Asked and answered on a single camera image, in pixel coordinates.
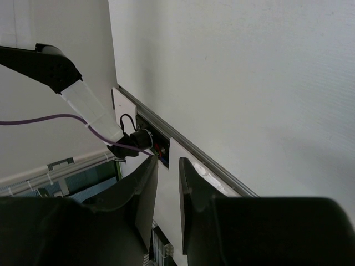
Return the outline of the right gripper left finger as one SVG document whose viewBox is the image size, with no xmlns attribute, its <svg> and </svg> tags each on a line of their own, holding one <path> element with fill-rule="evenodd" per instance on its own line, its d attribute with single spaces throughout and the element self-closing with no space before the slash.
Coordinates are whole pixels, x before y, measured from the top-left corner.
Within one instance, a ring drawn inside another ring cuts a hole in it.
<svg viewBox="0 0 355 266">
<path fill-rule="evenodd" d="M 149 252 L 158 159 L 83 203 L 1 198 L 2 265 L 143 265 Z"/>
</svg>

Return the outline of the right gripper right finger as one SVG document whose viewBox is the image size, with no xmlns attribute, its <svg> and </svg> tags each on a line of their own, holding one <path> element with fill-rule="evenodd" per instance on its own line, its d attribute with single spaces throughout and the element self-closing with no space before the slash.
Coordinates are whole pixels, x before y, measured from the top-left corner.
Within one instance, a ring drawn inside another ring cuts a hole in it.
<svg viewBox="0 0 355 266">
<path fill-rule="evenodd" d="M 179 161 L 189 265 L 353 265 L 354 229 L 323 197 L 229 197 Z"/>
</svg>

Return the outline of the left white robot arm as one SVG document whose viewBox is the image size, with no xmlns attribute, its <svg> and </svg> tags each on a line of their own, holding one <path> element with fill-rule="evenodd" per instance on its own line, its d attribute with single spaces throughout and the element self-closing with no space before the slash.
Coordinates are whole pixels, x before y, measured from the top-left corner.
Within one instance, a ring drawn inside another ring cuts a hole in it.
<svg viewBox="0 0 355 266">
<path fill-rule="evenodd" d="M 51 88 L 77 113 L 75 118 L 106 144 L 111 146 L 124 137 L 74 63 L 57 47 L 36 44 L 34 50 L 27 50 L 1 46 L 1 65 Z"/>
</svg>

